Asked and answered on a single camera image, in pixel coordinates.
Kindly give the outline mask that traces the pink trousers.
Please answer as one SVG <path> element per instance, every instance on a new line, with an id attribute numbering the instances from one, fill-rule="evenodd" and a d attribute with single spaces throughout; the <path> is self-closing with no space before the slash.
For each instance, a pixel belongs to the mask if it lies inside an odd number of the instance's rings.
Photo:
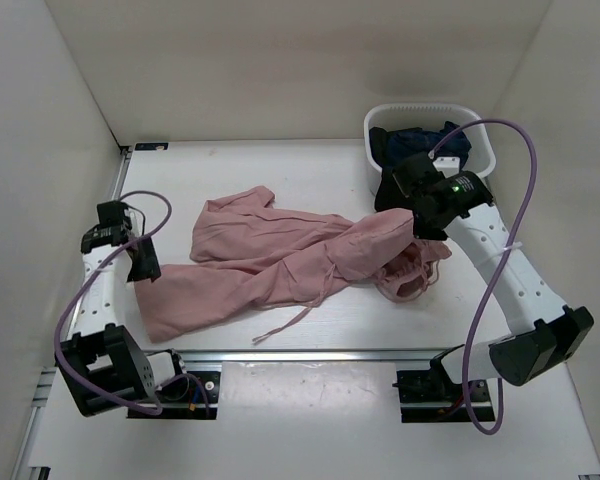
<path id="1" fill-rule="evenodd" d="M 156 281 L 135 285 L 149 340 L 162 343 L 233 320 L 249 310 L 298 305 L 300 322 L 326 298 L 371 283 L 390 301 L 416 299 L 434 284 L 450 249 L 413 233 L 405 209 L 359 221 L 280 209 L 257 186 L 205 202 L 187 264 L 166 264 Z"/>

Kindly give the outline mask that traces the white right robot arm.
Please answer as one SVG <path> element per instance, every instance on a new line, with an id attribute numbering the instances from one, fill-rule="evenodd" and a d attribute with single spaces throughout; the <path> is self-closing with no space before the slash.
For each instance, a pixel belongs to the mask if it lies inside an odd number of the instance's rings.
<path id="1" fill-rule="evenodd" d="M 382 183 L 413 214 L 413 232 L 428 240 L 452 239 L 487 284 L 509 332 L 473 340 L 435 360 L 429 387 L 450 400 L 467 382 L 502 379 L 521 386 L 570 359 L 594 320 L 585 307 L 571 308 L 541 278 L 511 240 L 493 196 L 473 172 L 447 177 L 429 157 L 414 155 L 382 174 Z"/>

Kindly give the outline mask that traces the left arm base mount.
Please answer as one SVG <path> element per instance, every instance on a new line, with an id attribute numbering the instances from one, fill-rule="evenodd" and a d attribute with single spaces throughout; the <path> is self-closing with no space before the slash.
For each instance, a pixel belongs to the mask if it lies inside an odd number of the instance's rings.
<path id="1" fill-rule="evenodd" d="M 128 419 L 215 420 L 221 390 L 219 363 L 176 362 L 174 367 L 153 365 L 158 416 L 127 410 Z"/>

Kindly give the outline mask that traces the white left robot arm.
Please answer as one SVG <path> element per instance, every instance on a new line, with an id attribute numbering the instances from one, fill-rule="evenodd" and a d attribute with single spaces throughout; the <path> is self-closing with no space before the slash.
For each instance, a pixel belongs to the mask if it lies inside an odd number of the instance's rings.
<path id="1" fill-rule="evenodd" d="M 68 390 L 85 416 L 126 407 L 143 416 L 186 395 L 190 377 L 172 350 L 147 355 L 127 330 L 128 285 L 161 275 L 144 214 L 112 200 L 97 207 L 98 222 L 81 239 L 85 280 L 54 333 L 54 356 Z"/>

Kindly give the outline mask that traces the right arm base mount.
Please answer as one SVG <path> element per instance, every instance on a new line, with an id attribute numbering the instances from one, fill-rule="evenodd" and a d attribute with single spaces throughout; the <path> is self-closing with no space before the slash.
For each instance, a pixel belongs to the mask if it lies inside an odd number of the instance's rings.
<path id="1" fill-rule="evenodd" d="M 470 423 L 460 384 L 434 379 L 428 370 L 398 370 L 392 384 L 398 390 L 403 424 Z M 469 384 L 475 416 L 481 422 L 494 422 L 495 412 L 487 383 Z"/>

